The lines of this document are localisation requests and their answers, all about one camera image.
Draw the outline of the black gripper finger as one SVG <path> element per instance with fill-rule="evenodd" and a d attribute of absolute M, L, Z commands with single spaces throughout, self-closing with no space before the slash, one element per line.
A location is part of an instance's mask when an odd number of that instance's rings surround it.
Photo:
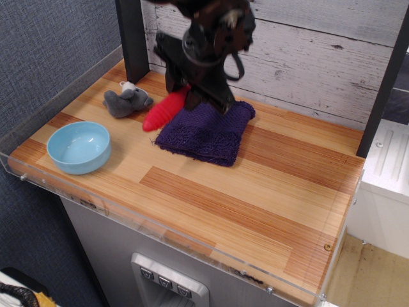
<path fill-rule="evenodd" d="M 168 93 L 173 93 L 179 91 L 182 88 L 189 87 L 188 80 L 185 74 L 178 68 L 166 69 L 165 73 L 166 79 L 166 90 Z"/>
<path fill-rule="evenodd" d="M 203 93 L 195 89 L 191 89 L 187 93 L 184 109 L 187 111 L 193 111 L 199 104 L 207 101 L 208 99 Z"/>

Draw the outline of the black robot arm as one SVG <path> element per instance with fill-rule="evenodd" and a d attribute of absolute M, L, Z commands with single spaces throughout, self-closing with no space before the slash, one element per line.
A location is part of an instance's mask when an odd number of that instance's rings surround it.
<path fill-rule="evenodd" d="M 225 114 L 235 98 L 228 81 L 245 73 L 238 53 L 253 43 L 255 18 L 248 1 L 171 1 L 190 19 L 179 39 L 164 32 L 156 35 L 155 53 L 166 63 L 169 93 L 189 86 L 185 108 L 206 102 Z"/>

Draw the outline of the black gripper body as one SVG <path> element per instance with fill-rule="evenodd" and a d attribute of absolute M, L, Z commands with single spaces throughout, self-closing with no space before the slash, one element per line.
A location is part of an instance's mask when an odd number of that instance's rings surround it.
<path fill-rule="evenodd" d="M 203 93 L 220 114 L 225 114 L 235 102 L 228 81 L 236 78 L 224 71 L 225 59 L 201 63 L 192 59 L 186 50 L 186 39 L 179 39 L 163 32 L 156 34 L 154 52 L 166 63 L 166 69 L 180 69 L 188 80 L 190 89 Z"/>

